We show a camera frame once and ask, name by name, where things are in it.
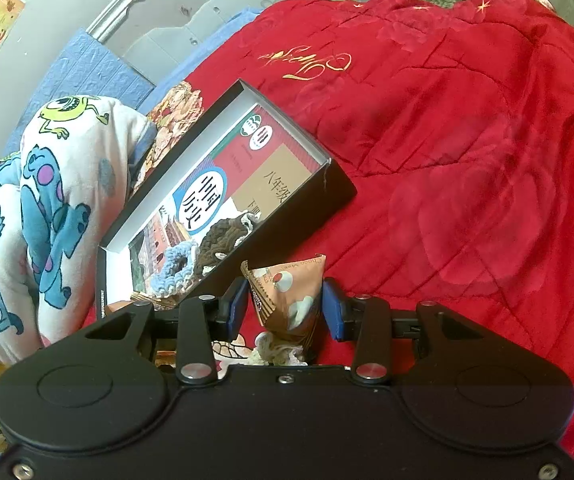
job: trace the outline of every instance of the snack wrapper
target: snack wrapper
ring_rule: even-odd
[[[261,325],[280,339],[307,349],[320,316],[325,255],[254,270],[243,262],[241,270],[251,285]]]

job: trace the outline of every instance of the blue crocheted item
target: blue crocheted item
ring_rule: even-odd
[[[176,247],[166,248],[165,264],[162,270],[151,278],[151,288],[156,296],[164,298],[182,292],[189,277],[193,274],[195,264],[193,248],[196,246],[197,244],[193,240],[186,240],[180,242]],[[176,271],[181,258],[186,258],[187,263],[182,269]]]

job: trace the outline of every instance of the pajamas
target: pajamas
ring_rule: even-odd
[[[100,238],[155,134],[114,99],[75,96],[46,105],[0,162],[0,375],[81,326]]]

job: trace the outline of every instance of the red blanket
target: red blanket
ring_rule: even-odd
[[[535,0],[290,0],[188,81],[208,107],[238,78],[358,189],[294,258],[392,308],[440,301],[574,382],[574,28]]]

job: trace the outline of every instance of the black box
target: black box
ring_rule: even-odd
[[[165,282],[161,276],[172,272],[164,271],[173,257],[163,250],[181,252],[193,244],[179,245],[182,241],[200,243],[209,234],[208,245],[219,219],[244,212],[260,216],[226,257],[215,253],[215,266],[205,261],[216,249],[187,249],[188,258],[204,265],[194,269],[184,296],[223,294],[240,276],[244,260],[250,269],[288,261],[355,194],[329,153],[256,89],[238,81],[180,138],[100,242],[97,315],[106,315],[107,304],[129,301],[134,290],[151,295],[152,283]],[[203,277],[199,270],[205,267],[213,269]]]

